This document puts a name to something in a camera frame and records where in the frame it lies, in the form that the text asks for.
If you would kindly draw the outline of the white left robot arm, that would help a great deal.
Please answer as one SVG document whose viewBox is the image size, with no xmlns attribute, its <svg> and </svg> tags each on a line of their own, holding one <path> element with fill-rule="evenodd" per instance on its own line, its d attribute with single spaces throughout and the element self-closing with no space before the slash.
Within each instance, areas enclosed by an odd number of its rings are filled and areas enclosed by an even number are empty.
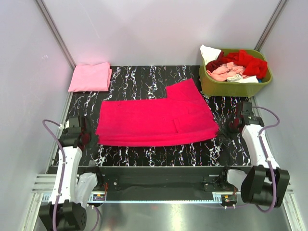
<svg viewBox="0 0 308 231">
<path fill-rule="evenodd" d="M 86 227 L 90 194 L 104 184 L 103 177 L 93 171 L 77 175 L 82 149 L 89 141 L 89 134 L 68 129 L 58 140 L 61 146 L 54 187 L 38 214 L 48 231 L 82 231 Z"/>
</svg>

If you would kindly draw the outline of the magenta t shirt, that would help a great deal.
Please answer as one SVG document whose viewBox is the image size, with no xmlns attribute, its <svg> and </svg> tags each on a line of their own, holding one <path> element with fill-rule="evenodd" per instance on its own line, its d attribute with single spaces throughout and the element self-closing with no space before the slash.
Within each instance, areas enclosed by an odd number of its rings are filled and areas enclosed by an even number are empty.
<svg viewBox="0 0 308 231">
<path fill-rule="evenodd" d="M 102 102 L 99 144 L 162 147 L 216 136 L 218 124 L 193 79 L 167 86 L 166 91 L 162 99 Z"/>
</svg>

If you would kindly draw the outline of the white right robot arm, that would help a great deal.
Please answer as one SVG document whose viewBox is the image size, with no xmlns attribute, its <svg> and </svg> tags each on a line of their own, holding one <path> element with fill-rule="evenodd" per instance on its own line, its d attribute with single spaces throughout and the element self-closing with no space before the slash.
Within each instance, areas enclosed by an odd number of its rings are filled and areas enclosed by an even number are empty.
<svg viewBox="0 0 308 231">
<path fill-rule="evenodd" d="M 265 129 L 260 117 L 249 116 L 247 120 L 231 118 L 218 132 L 228 139 L 240 133 L 252 160 L 248 173 L 225 167 L 218 177 L 219 187 L 225 191 L 235 187 L 244 203 L 255 205 L 263 213 L 281 206 L 290 181 L 289 172 L 280 168 L 271 153 Z"/>
</svg>

